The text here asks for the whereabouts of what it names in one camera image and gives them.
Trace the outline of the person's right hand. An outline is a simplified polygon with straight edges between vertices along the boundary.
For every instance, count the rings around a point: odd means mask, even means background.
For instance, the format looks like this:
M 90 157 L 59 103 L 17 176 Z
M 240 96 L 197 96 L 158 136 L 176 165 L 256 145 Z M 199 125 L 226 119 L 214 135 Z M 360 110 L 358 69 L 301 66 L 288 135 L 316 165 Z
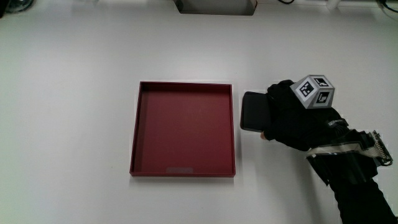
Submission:
M 272 115 L 263 130 L 267 140 L 276 140 L 299 151 L 326 145 L 349 132 L 348 123 L 334 108 L 306 109 L 283 80 L 267 89 Z

